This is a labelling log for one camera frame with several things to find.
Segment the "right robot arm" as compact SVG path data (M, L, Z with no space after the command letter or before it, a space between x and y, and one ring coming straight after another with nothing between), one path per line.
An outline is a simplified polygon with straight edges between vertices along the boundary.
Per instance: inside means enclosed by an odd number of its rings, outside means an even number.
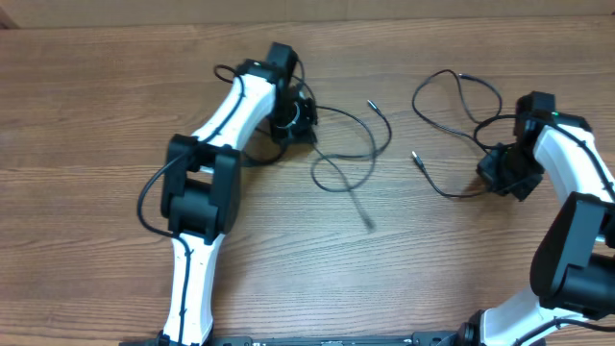
M614 312L614 259L595 253L614 245L614 178L581 116L559 112L550 93L518 99L512 144L491 147L477 172L489 191L525 200L550 177L561 208L537 248L529 286L461 325L455 345L542 345L566 326L603 333Z

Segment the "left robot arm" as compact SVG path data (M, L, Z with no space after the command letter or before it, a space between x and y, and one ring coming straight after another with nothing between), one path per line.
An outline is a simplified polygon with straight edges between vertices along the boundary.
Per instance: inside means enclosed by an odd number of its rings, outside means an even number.
M315 140L315 103L291 83L298 61L292 47L273 43L264 61L234 70L230 93L205 125L169 142L160 211L172 236L174 273L159 345L205 345L211 338L216 262L239 211L241 152L258 124L267 119L282 147Z

